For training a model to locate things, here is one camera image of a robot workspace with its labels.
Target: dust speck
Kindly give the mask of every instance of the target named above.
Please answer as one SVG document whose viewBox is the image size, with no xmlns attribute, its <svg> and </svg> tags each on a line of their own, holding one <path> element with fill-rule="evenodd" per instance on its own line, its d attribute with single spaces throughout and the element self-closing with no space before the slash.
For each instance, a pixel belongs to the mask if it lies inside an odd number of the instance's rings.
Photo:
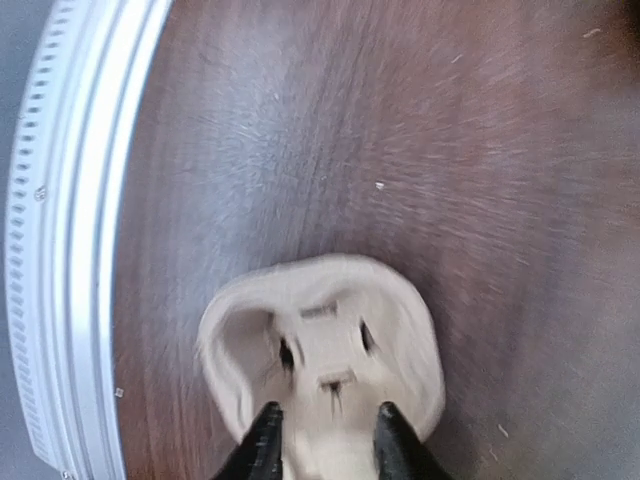
<svg viewBox="0 0 640 480">
<path fill-rule="evenodd" d="M 504 435 L 504 438 L 509 438 L 509 432 L 507 432 L 502 425 L 498 424 L 498 430 Z"/>
<path fill-rule="evenodd" d="M 589 30 L 587 33 L 585 33 L 582 38 L 591 38 L 594 35 L 597 35 L 598 33 L 602 33 L 602 30 L 600 30 L 599 28 L 594 28 L 592 30 Z"/>
</svg>

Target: screw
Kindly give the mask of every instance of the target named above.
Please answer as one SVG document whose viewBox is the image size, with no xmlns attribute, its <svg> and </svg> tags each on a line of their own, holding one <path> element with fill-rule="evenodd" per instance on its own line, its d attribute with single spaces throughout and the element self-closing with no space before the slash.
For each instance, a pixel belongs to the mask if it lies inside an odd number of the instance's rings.
<svg viewBox="0 0 640 480">
<path fill-rule="evenodd" d="M 38 202 L 42 202 L 45 198 L 47 198 L 47 188 L 43 185 L 42 187 L 38 188 L 34 194 L 33 197 L 38 201 Z"/>
</svg>

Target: wooden surface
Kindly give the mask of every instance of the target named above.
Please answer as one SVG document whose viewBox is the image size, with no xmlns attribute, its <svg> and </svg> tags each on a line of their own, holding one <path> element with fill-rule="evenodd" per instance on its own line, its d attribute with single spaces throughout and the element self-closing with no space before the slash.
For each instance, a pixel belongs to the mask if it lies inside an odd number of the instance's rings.
<svg viewBox="0 0 640 480">
<path fill-rule="evenodd" d="M 206 478 L 232 447 L 194 352 L 216 290 L 353 252 L 432 310 L 447 408 L 428 444 L 455 478 L 639 478 L 626 5 L 177 0 L 119 234 L 130 477 Z"/>
</svg>

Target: white plastic rim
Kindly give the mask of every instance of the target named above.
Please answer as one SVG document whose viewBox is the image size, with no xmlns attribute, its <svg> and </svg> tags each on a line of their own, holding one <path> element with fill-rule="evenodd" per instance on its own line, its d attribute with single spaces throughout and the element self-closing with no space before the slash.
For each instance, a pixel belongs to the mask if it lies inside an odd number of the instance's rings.
<svg viewBox="0 0 640 480">
<path fill-rule="evenodd" d="M 11 349 L 34 452 L 64 478 L 126 478 L 114 396 L 115 234 L 171 3 L 58 0 L 16 127 L 5 218 Z"/>
</svg>

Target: wooden table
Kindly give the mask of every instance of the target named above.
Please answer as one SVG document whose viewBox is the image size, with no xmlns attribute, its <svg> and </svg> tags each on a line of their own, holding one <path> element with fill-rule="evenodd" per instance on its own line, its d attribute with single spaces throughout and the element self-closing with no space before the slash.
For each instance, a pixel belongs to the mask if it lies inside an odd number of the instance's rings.
<svg viewBox="0 0 640 480">
<path fill-rule="evenodd" d="M 235 276 L 370 255 L 430 306 L 457 479 L 640 477 L 640 40 L 619 1 L 178 0 L 115 330 L 131 478 L 233 446 L 195 358 Z"/>
</svg>

